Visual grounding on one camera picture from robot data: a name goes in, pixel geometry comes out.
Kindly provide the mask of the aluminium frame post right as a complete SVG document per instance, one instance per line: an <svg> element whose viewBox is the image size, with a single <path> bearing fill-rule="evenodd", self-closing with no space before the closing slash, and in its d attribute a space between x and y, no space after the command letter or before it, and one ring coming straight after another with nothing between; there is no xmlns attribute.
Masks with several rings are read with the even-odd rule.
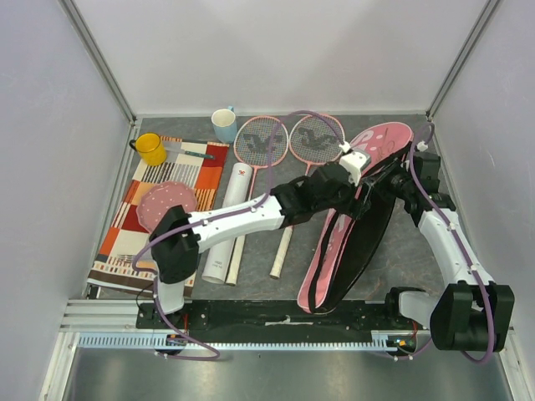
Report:
<svg viewBox="0 0 535 401"><path fill-rule="evenodd" d="M436 95L425 112L428 121L432 121L436 116L501 4L502 0L485 1L476 21L473 23L446 76L442 80Z"/></svg>

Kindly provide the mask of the aluminium frame post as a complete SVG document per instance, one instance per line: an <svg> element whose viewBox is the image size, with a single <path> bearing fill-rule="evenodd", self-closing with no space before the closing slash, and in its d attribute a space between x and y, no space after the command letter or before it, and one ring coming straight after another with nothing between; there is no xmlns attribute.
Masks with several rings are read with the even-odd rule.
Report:
<svg viewBox="0 0 535 401"><path fill-rule="evenodd" d="M485 1L476 21L473 23L446 76L442 80L436 95L425 112L428 121L432 121L436 116L501 4L502 0Z"/></svg>
<svg viewBox="0 0 535 401"><path fill-rule="evenodd" d="M100 50L94 35L91 33L89 25L86 23L78 5L73 0L59 0L59 5L64 10L74 31L79 36L81 43L84 45L84 48L99 72L100 77L104 81L104 85L109 90L121 113L126 117L130 124L134 124L136 122L135 112L120 88L116 77Z"/></svg>

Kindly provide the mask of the white shuttlecock tube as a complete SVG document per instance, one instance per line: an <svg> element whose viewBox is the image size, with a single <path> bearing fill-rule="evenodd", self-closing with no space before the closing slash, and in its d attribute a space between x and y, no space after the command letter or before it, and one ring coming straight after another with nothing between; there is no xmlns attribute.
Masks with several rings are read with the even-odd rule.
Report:
<svg viewBox="0 0 535 401"><path fill-rule="evenodd" d="M252 177L252 167L238 162L232 167L231 177L223 199L222 207L243 203ZM235 240L221 242L212 247L206 259L201 278L212 284L224 284L232 256Z"/></svg>

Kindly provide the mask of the yellow enamel mug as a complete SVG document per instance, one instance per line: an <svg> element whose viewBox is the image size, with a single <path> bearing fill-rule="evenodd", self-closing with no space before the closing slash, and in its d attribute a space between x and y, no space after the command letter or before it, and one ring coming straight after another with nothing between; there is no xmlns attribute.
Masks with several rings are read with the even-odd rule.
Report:
<svg viewBox="0 0 535 401"><path fill-rule="evenodd" d="M136 151L148 166L158 166L166 162L167 154L162 138L156 133L142 134L129 142L129 147Z"/></svg>

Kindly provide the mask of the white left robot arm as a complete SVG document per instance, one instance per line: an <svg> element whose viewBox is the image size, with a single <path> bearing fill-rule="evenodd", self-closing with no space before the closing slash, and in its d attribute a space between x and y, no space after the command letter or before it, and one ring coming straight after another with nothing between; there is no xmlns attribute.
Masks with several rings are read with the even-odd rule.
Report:
<svg viewBox="0 0 535 401"><path fill-rule="evenodd" d="M329 162L311 176L272 188L268 195L208 212L187 213L173 206L150 235L151 255L158 268L155 320L165 328L181 324L185 280L198 268L199 255L215 245L258 231L303 224L334 209L357 216L354 197L366 168Z"/></svg>

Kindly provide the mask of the pink dotted plate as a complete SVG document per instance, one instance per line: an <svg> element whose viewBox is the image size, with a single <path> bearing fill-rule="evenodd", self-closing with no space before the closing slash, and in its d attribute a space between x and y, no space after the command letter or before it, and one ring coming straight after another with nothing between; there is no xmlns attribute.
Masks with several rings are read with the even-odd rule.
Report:
<svg viewBox="0 0 535 401"><path fill-rule="evenodd" d="M155 185L140 198L136 212L138 222L146 231L152 232L165 213L175 206L182 206L185 212L193 212L197 207L194 190L176 181Z"/></svg>

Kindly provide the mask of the pink sport racket bag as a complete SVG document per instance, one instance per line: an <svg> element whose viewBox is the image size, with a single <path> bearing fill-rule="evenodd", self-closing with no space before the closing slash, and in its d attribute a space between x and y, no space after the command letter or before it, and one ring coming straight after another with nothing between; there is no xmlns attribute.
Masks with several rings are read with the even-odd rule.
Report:
<svg viewBox="0 0 535 401"><path fill-rule="evenodd" d="M372 126L351 140L352 147L371 158L354 197L367 210L357 220L329 210L298 292L298 306L306 313L332 312L371 262L389 225L395 198L382 199L364 181L377 178L390 164L403 163L413 137L409 125L388 122Z"/></svg>

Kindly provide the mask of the light blue mug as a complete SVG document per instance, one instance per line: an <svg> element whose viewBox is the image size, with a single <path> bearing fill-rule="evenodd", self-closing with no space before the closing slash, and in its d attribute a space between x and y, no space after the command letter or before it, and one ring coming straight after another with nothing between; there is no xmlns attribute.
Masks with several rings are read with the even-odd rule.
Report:
<svg viewBox="0 0 535 401"><path fill-rule="evenodd" d="M217 139L230 144L237 136L237 116L232 106L218 109L211 115L212 127Z"/></svg>

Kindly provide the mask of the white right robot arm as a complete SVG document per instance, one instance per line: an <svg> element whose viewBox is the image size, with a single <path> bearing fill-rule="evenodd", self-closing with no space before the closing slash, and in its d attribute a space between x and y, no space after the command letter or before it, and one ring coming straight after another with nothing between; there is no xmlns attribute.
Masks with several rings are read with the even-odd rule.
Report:
<svg viewBox="0 0 535 401"><path fill-rule="evenodd" d="M515 296L485 271L461 229L455 205L438 186L438 155L412 152L407 183L416 202L415 226L427 240L441 271L440 297L408 287L388 293L383 319L392 328L411 320L427 327L431 341L442 351L459 351L477 364L503 350Z"/></svg>

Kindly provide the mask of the colourful patchwork placemat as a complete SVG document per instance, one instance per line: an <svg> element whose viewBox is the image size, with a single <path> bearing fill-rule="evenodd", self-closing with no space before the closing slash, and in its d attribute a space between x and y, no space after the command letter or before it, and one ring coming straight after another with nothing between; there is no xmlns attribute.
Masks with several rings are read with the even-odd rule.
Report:
<svg viewBox="0 0 535 401"><path fill-rule="evenodd" d="M214 160L169 153L162 165L148 166L140 160L130 184L126 187L124 199L118 206L105 239L100 246L88 283L134 291L152 282L155 264L140 261L144 272L136 272L131 263L114 261L119 254L137 254L149 239L149 232L138 222L137 206L140 198L152 187L167 181L181 182L194 190L198 211L209 211L215 203L223 168L230 146L217 142L182 140L165 136L164 141L181 142L186 150L214 155Z"/></svg>

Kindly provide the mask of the pink badminton racket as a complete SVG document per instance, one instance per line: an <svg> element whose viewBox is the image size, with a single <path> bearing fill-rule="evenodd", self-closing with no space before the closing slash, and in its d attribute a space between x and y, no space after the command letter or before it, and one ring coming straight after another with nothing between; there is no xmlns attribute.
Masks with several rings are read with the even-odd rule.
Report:
<svg viewBox="0 0 535 401"><path fill-rule="evenodd" d="M289 149L306 165L305 175L312 167L336 160L340 155L338 135L345 140L344 128L333 116L323 114L325 120L307 115L292 128Z"/></svg>
<svg viewBox="0 0 535 401"><path fill-rule="evenodd" d="M237 159L253 169L247 198L251 200L258 171L268 167L268 153L271 153L272 165L280 163L286 156L288 131L278 118L253 117L239 129L233 149Z"/></svg>

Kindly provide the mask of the aluminium frame post left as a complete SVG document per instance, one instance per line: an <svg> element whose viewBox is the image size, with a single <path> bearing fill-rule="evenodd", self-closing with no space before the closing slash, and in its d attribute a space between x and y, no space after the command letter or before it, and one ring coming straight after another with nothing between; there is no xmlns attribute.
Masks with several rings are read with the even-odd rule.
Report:
<svg viewBox="0 0 535 401"><path fill-rule="evenodd" d="M81 43L84 45L84 48L99 72L100 77L104 81L104 85L109 90L121 113L126 117L130 124L134 124L136 122L135 112L120 88L116 77L100 50L94 35L91 33L89 25L86 23L78 5L73 0L59 0L59 5L64 10L74 31L79 36Z"/></svg>

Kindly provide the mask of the metal fork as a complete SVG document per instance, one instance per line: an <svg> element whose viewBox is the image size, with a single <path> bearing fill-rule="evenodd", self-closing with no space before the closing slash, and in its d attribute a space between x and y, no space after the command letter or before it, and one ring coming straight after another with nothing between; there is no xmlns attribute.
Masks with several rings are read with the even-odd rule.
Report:
<svg viewBox="0 0 535 401"><path fill-rule="evenodd" d="M131 263L135 257L136 257L136 254L119 254L119 255L113 256L113 259L114 261L117 261L117 262Z"/></svg>

